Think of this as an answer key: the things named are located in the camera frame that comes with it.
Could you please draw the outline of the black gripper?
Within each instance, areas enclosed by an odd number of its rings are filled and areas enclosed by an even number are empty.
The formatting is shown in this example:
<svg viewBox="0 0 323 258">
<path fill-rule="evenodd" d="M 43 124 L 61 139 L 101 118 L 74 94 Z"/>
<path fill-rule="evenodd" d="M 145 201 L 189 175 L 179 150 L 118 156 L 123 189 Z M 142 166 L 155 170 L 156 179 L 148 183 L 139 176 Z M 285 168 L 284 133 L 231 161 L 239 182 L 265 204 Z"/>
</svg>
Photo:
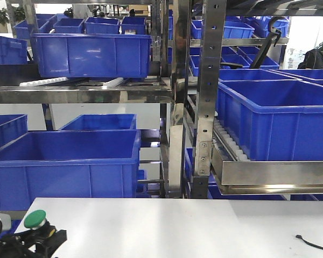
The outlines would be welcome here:
<svg viewBox="0 0 323 258">
<path fill-rule="evenodd" d="M 35 253 L 30 250 L 31 240 L 37 229 L 37 220 L 33 214 L 24 220 L 26 231 L 9 233 L 12 228 L 11 217 L 0 213 L 0 257 L 52 257 L 56 250 L 67 240 L 67 231 L 59 230 L 48 238 L 35 242 Z"/>
</svg>

